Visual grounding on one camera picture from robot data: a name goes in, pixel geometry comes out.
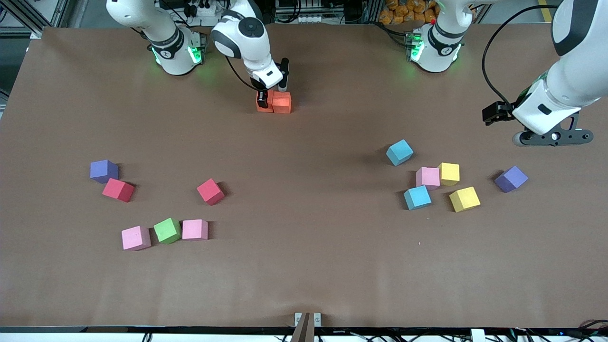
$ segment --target orange cube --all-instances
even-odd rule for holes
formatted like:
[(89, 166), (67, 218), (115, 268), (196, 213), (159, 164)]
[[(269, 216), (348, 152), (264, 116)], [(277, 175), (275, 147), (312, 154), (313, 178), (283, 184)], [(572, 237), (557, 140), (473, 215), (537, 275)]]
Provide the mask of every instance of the orange cube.
[(278, 114), (291, 114), (291, 93), (277, 91), (272, 98), (272, 109)]
[(255, 107), (258, 109), (259, 112), (262, 113), (274, 113), (274, 111), (272, 110), (272, 98), (273, 96), (274, 90), (270, 89), (268, 91), (268, 108), (262, 108), (258, 105), (258, 97), (257, 97), (257, 93), (255, 94)]

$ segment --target table surface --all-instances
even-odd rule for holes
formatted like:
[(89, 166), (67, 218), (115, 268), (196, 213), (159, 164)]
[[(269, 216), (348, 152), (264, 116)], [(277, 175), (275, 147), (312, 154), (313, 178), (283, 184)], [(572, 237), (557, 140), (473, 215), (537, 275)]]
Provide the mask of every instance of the table surface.
[[(473, 26), (442, 74), (372, 26), (269, 26), (291, 59), (290, 115), (255, 112), (224, 58), (172, 77), (130, 30), (47, 29), (0, 122), (0, 324), (574, 327), (608, 316), (608, 109), (588, 145), (522, 148), (480, 70), (495, 26)], [(505, 28), (488, 72), (510, 99), (555, 60), (549, 26)], [(244, 75), (242, 63), (237, 70)], [(387, 146), (415, 154), (393, 167)], [(91, 161), (120, 164), (130, 203), (102, 196)], [(408, 211), (422, 166), (461, 181)], [(503, 194), (512, 165), (530, 177)], [(204, 204), (213, 178), (227, 197)], [(482, 206), (448, 195), (475, 186)], [(120, 232), (211, 221), (211, 240), (122, 251)]]

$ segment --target wooden block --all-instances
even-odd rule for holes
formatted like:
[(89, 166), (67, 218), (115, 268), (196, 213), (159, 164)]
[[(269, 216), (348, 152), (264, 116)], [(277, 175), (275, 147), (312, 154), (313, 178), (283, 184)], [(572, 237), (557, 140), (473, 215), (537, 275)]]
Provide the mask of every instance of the wooden block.
[(210, 206), (224, 198), (224, 193), (215, 183), (213, 178), (209, 179), (205, 183), (202, 183), (196, 188), (196, 190), (198, 190), (198, 193), (201, 194), (202, 199)]
[(512, 166), (510, 169), (504, 171), (500, 176), (498, 176), (494, 182), (504, 192), (511, 192), (522, 186), (522, 184), (527, 180), (528, 176), (526, 176), (523, 171), (521, 171), (517, 166)]
[(435, 190), (439, 187), (439, 168), (421, 167), (416, 171), (416, 186), (426, 186), (427, 190)]
[(407, 161), (412, 157), (413, 154), (414, 151), (405, 140), (396, 142), (389, 147), (388, 151), (386, 151), (386, 155), (389, 157), (390, 162), (392, 162), (394, 166)]
[(441, 185), (454, 186), (460, 181), (460, 165), (442, 162), (438, 168)]
[(452, 200), (456, 212), (473, 209), (474, 207), (481, 205), (474, 187), (456, 190), (450, 194), (450, 200)]
[(209, 224), (205, 220), (184, 220), (182, 222), (182, 240), (207, 240)]
[(255, 97), (255, 107), (258, 109), (259, 112), (262, 113), (274, 113), (273, 109), (272, 109), (272, 99), (273, 99), (273, 93), (274, 90), (270, 89), (268, 90), (268, 99), (266, 100), (268, 102), (268, 108), (262, 108), (258, 105), (258, 101), (257, 101), (257, 93), (256, 93), (256, 97)]
[(115, 198), (123, 202), (129, 202), (135, 191), (135, 187), (123, 181), (110, 178), (106, 187), (103, 188), (103, 195)]
[(158, 236), (158, 241), (168, 245), (173, 243), (182, 236), (182, 229), (179, 222), (174, 218), (168, 218), (163, 222), (154, 225), (154, 232)]
[(431, 203), (426, 186), (413, 187), (403, 195), (406, 198), (407, 208), (410, 210), (424, 208)]
[(137, 226), (122, 231), (122, 249), (125, 251), (138, 251), (151, 245), (148, 228)]
[(106, 184), (110, 178), (118, 179), (118, 166), (109, 160), (99, 160), (91, 163), (90, 179)]
[(278, 114), (291, 114), (291, 93), (277, 91), (272, 98), (272, 109)]

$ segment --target cyan cube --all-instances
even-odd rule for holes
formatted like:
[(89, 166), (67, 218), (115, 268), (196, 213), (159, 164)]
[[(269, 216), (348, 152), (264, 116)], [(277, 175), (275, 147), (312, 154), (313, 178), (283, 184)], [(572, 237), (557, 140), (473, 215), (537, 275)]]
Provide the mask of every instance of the cyan cube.
[(407, 208), (410, 210), (424, 208), (430, 204), (429, 191), (426, 186), (413, 187), (404, 193)]
[(523, 173), (517, 166), (512, 166), (507, 171), (504, 171), (498, 178), (494, 180), (496, 185), (504, 192), (511, 192), (526, 183), (528, 176)]
[(90, 178), (98, 183), (106, 184), (110, 178), (118, 179), (118, 166), (109, 160), (91, 163)]
[(394, 166), (397, 166), (404, 161), (407, 161), (414, 154), (414, 150), (408, 145), (405, 140), (399, 141), (389, 147), (389, 150), (386, 151), (386, 155), (389, 157), (390, 162), (393, 163)]

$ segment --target purple cube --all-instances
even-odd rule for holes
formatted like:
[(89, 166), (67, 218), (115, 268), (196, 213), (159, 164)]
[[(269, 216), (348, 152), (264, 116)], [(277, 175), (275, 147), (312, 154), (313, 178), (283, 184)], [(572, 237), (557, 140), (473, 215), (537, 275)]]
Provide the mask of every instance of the purple cube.
[(110, 178), (118, 179), (118, 165), (109, 160), (94, 161), (91, 163), (90, 179), (106, 184)]
[(504, 171), (502, 175), (498, 176), (494, 182), (504, 192), (511, 192), (522, 186), (527, 180), (528, 176), (526, 176), (517, 166), (513, 166), (507, 171)]

